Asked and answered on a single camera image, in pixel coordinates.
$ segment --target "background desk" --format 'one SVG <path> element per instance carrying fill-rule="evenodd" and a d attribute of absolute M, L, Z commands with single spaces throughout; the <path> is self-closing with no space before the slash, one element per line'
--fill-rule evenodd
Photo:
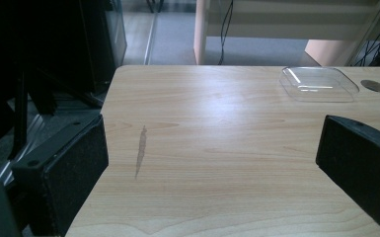
<path fill-rule="evenodd" d="M 194 53 L 204 63 L 207 37 L 220 37 L 230 0 L 197 0 Z M 380 18 L 380 0 L 235 0 L 228 37 L 310 40 L 324 66 L 349 65 Z"/>
<path fill-rule="evenodd" d="M 380 68 L 342 68 L 353 103 L 294 101 L 280 70 L 119 68 L 103 107 L 110 166 L 68 236 L 380 236 L 315 163 L 325 115 L 380 129 L 380 93 L 359 84 Z"/>

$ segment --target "black office chair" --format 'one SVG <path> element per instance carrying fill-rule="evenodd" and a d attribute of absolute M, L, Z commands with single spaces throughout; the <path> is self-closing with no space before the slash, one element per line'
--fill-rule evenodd
<path fill-rule="evenodd" d="M 147 5 L 149 6 L 150 12 L 153 13 L 152 4 L 155 5 L 156 1 L 152 0 L 152 4 L 150 3 L 150 0 L 146 0 L 146 2 L 147 2 Z M 164 0 L 160 0 L 160 2 L 159 2 L 158 13 L 160 13 L 162 11 L 163 2 L 164 2 Z"/>

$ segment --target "clear plastic tray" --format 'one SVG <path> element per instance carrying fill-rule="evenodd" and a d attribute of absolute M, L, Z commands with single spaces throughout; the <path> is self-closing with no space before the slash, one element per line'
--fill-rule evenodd
<path fill-rule="evenodd" d="M 301 102 L 353 102 L 359 88 L 336 68 L 285 67 L 279 82 Z"/>

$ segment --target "clear plastic container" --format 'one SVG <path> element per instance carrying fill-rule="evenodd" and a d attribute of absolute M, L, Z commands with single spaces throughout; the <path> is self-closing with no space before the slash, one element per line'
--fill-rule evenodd
<path fill-rule="evenodd" d="M 301 102 L 353 102 L 359 88 L 336 68 L 285 67 L 279 82 Z"/>

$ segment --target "wooden tabletop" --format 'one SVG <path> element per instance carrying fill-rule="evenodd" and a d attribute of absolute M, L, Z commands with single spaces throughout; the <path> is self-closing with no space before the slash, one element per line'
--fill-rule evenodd
<path fill-rule="evenodd" d="M 380 68 L 352 103 L 298 102 L 282 67 L 123 66 L 102 114 L 110 166 L 68 236 L 380 236 L 315 163 L 325 115 L 380 130 Z"/>

